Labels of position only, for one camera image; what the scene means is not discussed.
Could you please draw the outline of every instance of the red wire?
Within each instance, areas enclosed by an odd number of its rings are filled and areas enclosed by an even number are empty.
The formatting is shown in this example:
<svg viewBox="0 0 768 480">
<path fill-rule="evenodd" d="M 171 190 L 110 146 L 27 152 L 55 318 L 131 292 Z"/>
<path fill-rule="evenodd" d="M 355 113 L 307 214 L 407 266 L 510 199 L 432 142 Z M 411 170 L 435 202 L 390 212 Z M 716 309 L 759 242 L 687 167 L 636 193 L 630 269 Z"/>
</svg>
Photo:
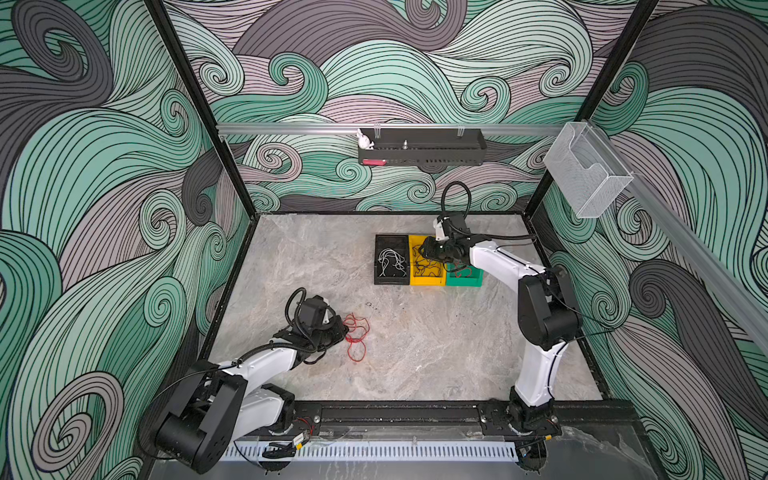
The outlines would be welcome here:
<svg viewBox="0 0 768 480">
<path fill-rule="evenodd" d="M 346 348 L 346 355 L 349 357 L 350 360 L 353 362 L 362 362 L 362 359 L 366 358 L 366 353 L 368 352 L 368 348 L 366 347 L 366 344 L 363 342 L 363 339 L 366 338 L 366 335 L 368 335 L 368 332 L 371 331 L 371 325 L 368 323 L 367 318 L 357 318 L 355 317 L 354 313 L 350 313 L 346 316 L 344 319 L 344 325 L 349 327 L 349 332 L 346 334 L 344 339 L 349 342 L 349 346 Z M 362 329 L 362 335 L 361 336 L 352 336 L 353 332 L 357 331 L 357 329 Z M 356 359 L 352 356 L 352 353 L 350 350 L 352 349 L 352 345 L 355 343 L 359 343 L 362 345 L 362 356 L 360 359 Z"/>
<path fill-rule="evenodd" d="M 307 422 L 305 419 L 303 419 L 301 417 L 297 417 L 297 418 L 299 420 L 301 420 L 302 422 L 306 423 L 306 426 L 308 426 L 310 428 L 310 435 L 312 435 L 312 432 L 314 432 L 314 430 L 315 430 L 315 426 L 314 425 L 310 425 L 309 422 Z"/>
</svg>

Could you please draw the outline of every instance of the swirl pattern wall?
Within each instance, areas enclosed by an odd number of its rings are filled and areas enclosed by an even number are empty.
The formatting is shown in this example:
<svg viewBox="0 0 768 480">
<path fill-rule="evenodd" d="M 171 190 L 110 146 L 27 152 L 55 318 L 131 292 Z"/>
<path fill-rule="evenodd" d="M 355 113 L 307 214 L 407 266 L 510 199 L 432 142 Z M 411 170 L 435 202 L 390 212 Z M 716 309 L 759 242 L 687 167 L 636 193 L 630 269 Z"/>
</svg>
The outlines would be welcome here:
<svg viewBox="0 0 768 480">
<path fill-rule="evenodd" d="M 11 0 L 0 30 L 3 478 L 136 478 L 248 219 L 142 0 Z"/>
<path fill-rule="evenodd" d="M 680 0 L 687 4 L 694 0 Z M 167 0 L 219 122 L 527 123 L 574 119 L 634 2 Z M 359 167 L 354 137 L 230 136 L 258 210 L 520 210 L 550 138 L 489 138 L 492 164 Z M 448 203 L 463 206 L 464 192 Z"/>
<path fill-rule="evenodd" d="M 760 3 L 661 4 L 593 120 L 768 309 Z M 576 220 L 554 186 L 544 206 L 535 226 L 573 273 L 585 330 L 616 328 L 588 340 L 607 383 L 634 402 L 670 477 L 764 479 L 768 359 L 740 319 L 630 195 L 593 220 Z"/>
</svg>

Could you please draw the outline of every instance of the green bin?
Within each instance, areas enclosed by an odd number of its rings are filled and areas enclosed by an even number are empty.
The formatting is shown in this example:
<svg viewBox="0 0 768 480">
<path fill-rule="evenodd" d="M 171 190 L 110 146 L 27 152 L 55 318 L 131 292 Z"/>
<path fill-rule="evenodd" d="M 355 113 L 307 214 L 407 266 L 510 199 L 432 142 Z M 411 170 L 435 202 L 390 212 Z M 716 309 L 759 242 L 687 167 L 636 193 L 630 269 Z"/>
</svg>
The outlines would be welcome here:
<svg viewBox="0 0 768 480">
<path fill-rule="evenodd" d="M 445 268 L 447 270 L 456 270 L 458 267 L 453 263 L 449 263 Z M 445 286 L 481 286 L 482 272 L 476 266 L 468 266 L 456 273 L 449 273 L 448 278 L 445 280 Z"/>
</svg>

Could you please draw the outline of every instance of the small white toy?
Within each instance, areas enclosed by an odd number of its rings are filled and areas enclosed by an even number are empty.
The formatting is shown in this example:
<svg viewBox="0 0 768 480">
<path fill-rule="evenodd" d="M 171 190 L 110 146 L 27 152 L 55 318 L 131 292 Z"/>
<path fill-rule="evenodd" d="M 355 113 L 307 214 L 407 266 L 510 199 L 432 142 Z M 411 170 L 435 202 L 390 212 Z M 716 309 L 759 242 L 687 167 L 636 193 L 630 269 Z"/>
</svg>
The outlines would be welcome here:
<svg viewBox="0 0 768 480">
<path fill-rule="evenodd" d="M 363 150 L 373 150 L 373 142 L 368 135 L 363 135 L 360 129 L 357 129 L 357 146 Z"/>
</svg>

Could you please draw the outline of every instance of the yellow bin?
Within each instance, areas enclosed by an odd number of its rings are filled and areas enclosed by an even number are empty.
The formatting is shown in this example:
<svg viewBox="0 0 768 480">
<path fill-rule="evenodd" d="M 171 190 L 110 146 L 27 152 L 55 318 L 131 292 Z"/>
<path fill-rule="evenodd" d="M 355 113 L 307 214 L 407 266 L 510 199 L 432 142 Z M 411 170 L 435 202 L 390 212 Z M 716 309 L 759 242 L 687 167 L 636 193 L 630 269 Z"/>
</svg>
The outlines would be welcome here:
<svg viewBox="0 0 768 480">
<path fill-rule="evenodd" d="M 408 235 L 411 253 L 411 285 L 445 286 L 445 267 L 440 262 L 427 260 L 419 254 L 426 235 Z"/>
</svg>

